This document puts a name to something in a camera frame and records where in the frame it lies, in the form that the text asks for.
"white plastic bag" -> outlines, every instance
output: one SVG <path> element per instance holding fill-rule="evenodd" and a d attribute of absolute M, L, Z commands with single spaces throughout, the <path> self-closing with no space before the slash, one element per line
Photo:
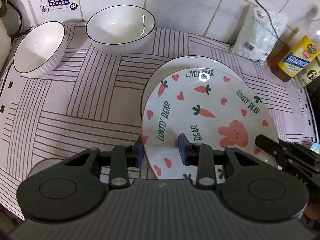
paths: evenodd
<path fill-rule="evenodd" d="M 269 14 L 272 24 L 278 36 L 280 36 L 284 31 L 288 18 L 273 12 L 269 12 Z M 269 56 L 276 41 L 277 37 L 265 10 L 251 5 L 245 17 L 244 25 L 231 50 L 239 56 L 262 63 Z"/>

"striped tablecloth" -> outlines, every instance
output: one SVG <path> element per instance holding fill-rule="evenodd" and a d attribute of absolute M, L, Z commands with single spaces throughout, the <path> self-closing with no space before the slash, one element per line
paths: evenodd
<path fill-rule="evenodd" d="M 172 58 L 199 55 L 224 63 L 262 99 L 280 139 L 306 146 L 319 141 L 306 90 L 281 82 L 268 66 L 232 54 L 222 42 L 156 28 L 139 52 L 111 56 L 90 44 L 85 23 L 65 27 L 68 47 L 52 73 L 31 79 L 10 67 L 17 41 L 2 77 L 0 202 L 22 219 L 16 190 L 36 163 L 68 158 L 88 147 L 110 151 L 135 142 L 144 86 Z M 108 181 L 108 173 L 102 169 L 101 181 Z M 141 169 L 130 169 L 129 176 L 154 178 L 145 160 Z"/>

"black cable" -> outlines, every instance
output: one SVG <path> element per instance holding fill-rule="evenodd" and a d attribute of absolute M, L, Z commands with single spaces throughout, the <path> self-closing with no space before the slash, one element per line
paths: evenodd
<path fill-rule="evenodd" d="M 21 14 L 20 10 L 12 2 L 10 2 L 10 1 L 7 1 L 7 2 L 8 2 L 8 4 L 10 4 L 12 6 L 13 9 L 15 9 L 17 11 L 17 13 L 19 14 L 19 17 L 20 17 L 20 27 L 19 27 L 18 31 L 14 35 L 12 35 L 14 38 L 16 38 L 22 28 L 22 23 L 23 23 L 22 14 Z"/>
<path fill-rule="evenodd" d="M 270 14 L 268 13 L 268 11 L 258 2 L 258 0 L 255 0 L 255 1 L 256 1 L 256 3 L 257 3 L 262 9 L 264 9 L 265 12 L 267 13 L 267 15 L 268 15 L 268 17 L 269 17 L 269 20 L 270 20 L 270 23 L 271 23 L 271 27 L 272 27 L 273 31 L 275 32 L 275 35 L 277 36 L 278 40 L 279 40 L 282 44 L 287 45 L 286 43 L 284 43 L 283 41 L 281 41 L 281 39 L 279 38 L 279 36 L 278 36 L 278 34 L 277 34 L 277 32 L 276 32 L 276 29 L 274 28 L 274 26 L 273 26 L 273 24 L 272 24 L 272 19 L 271 19 L 271 17 L 270 17 Z"/>

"plate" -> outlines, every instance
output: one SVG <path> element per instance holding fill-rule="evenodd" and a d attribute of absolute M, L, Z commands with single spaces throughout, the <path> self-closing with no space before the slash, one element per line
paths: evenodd
<path fill-rule="evenodd" d="M 151 75 L 150 79 L 148 80 L 145 86 L 145 89 L 143 90 L 141 99 L 141 110 L 144 109 L 151 92 L 161 82 L 161 80 L 163 80 L 164 78 L 176 71 L 188 68 L 206 68 L 219 70 L 228 74 L 229 76 L 235 77 L 236 79 L 244 83 L 244 81 L 239 77 L 239 75 L 236 72 L 234 72 L 232 69 L 230 69 L 223 63 L 214 59 L 200 56 L 184 56 L 174 58 L 164 63 Z"/>
<path fill-rule="evenodd" d="M 162 80 L 148 98 L 141 132 L 147 159 L 159 179 L 196 178 L 197 167 L 182 164 L 180 133 L 190 142 L 216 150 L 238 147 L 278 166 L 254 143 L 260 134 L 278 140 L 268 109 L 244 83 L 217 70 L 185 69 Z"/>

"purple label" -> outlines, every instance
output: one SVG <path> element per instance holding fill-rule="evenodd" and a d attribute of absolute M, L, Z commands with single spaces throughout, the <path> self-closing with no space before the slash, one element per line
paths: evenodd
<path fill-rule="evenodd" d="M 61 6 L 61 5 L 68 5 L 70 3 L 69 0 L 48 0 L 49 6 Z"/>

